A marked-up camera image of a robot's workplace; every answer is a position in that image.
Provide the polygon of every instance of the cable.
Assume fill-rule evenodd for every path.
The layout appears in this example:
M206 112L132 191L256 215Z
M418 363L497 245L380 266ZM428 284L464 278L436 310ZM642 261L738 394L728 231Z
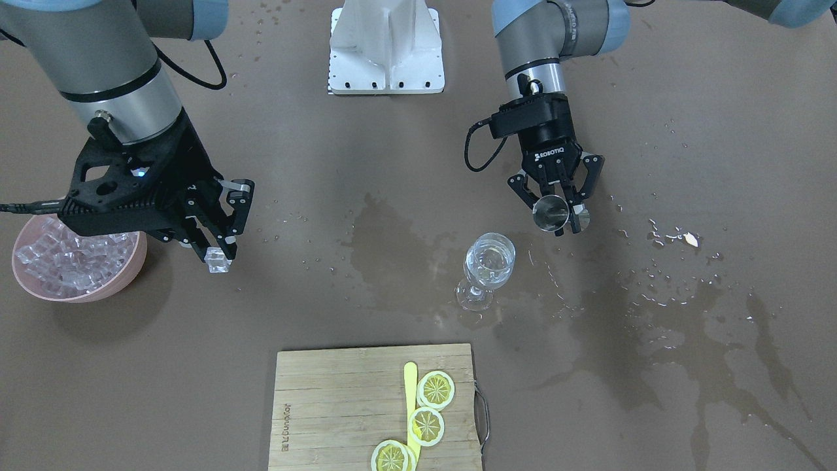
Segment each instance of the cable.
M508 137L503 137L503 140L500 142L500 145L497 146L497 150L494 151L494 154L491 155L491 158L489 158L487 162L482 164L482 167L476 168L470 164L470 159L468 158L468 146L470 145L471 136L474 135L474 132L476 132L477 129L480 129L489 122L490 120L477 122L468 130L468 135L465 136L465 166L468 167L468 169L471 172L482 172L483 170L485 170L489 165L491 165L491 162L494 161L494 159L497 157L497 154L499 154L500 151L503 150L503 146L506 145L506 139L508 139Z
M625 2L625 5L628 5L629 7L642 8L642 7L647 7L647 6L649 6L650 4L652 4L656 1L657 0L648 0L648 2L645 2L645 3Z
M24 47L24 48L26 47L26 46L23 44L23 41L21 41L20 39L15 38L14 36L12 36L11 34L9 34L9 33L5 32L5 31L3 31L2 29L0 29L0 34L2 34L3 36L5 36L5 37L6 37L6 39L8 39L9 41L12 41L13 43L17 44L18 46L20 46L20 47Z
M34 203L26 204L0 204L0 213L13 213L15 215L53 215L61 209L63 204L63 199L35 201Z
M166 63L169 67L171 67L175 72L182 75L184 78L190 80L193 83L196 83L204 88L209 88L209 90L221 90L225 86L227 86L227 72L223 69L223 64L221 64L221 59L218 58L218 54L215 52L215 48L212 47L212 43L208 40L203 41L204 44L207 45L207 49L209 53L212 55L212 60L215 62L215 66L218 67L218 73L221 75L221 82L217 84L211 84L209 82L205 82L200 80L198 77L186 72L180 65L174 63L173 60L169 59L169 57L154 45L154 49L157 50L157 55L160 57L160 60Z

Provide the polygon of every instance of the cutting board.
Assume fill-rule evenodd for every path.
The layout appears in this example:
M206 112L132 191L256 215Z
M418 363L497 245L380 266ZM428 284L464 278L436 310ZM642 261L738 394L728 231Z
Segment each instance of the cutting board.
M417 471L482 471L469 344L279 352L269 471L368 471L383 440L407 442L403 367L442 370L453 401L444 437L421 450Z

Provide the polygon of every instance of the pink bowl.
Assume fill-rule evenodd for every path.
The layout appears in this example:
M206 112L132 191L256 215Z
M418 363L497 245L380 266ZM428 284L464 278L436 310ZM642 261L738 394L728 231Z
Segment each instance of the pink bowl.
M14 242L14 250L12 251L12 272L14 273L14 278L18 280L20 287L36 298L61 303L90 303L92 301L99 301L100 299L113 296L121 291L122 288L128 286L128 284L134 281L134 278L136 278L136 275L142 269L142 265L146 262L148 240L145 232L138 232L137 234L139 236L136 238L134 251L128 257L125 266L104 285L75 298L54 298L41 288L41 281L38 278L24 271L26 266L14 255L20 247L33 244L43 234L41 227L48 217L47 215L32 216L32 219L20 230L20 234L18 234L18 238Z

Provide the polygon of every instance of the metal handle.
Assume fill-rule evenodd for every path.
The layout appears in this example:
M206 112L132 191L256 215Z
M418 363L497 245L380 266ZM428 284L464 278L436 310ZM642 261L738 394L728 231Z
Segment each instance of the metal handle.
M485 454L485 445L488 443L488 438L491 436L491 416L488 413L488 401L482 394L480 383L474 380L474 397L479 398L482 402L482 413L485 416L485 434L480 438L480 431L477 430L477 439L480 440L480 453Z

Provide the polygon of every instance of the wet surface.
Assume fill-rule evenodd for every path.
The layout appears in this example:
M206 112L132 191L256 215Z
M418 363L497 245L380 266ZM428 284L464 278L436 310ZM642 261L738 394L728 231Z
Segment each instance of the wet surface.
M77 306L0 271L1 469L265 469L276 351L470 342L487 470L837 470L833 24L633 10L623 48L565 65L578 139L608 161L589 228L555 238L506 185L516 142L485 172L462 163L465 131L507 101L487 5L430 2L444 94L341 98L340 2L232 4L214 42L229 89L172 80L216 168L257 182L239 257L210 276L157 244L124 292ZM215 73L198 44L159 44ZM43 199L86 137L8 46L0 193ZM478 133L471 152L495 147ZM0 219L7 260L25 218ZM489 231L515 268L466 312L454 288Z

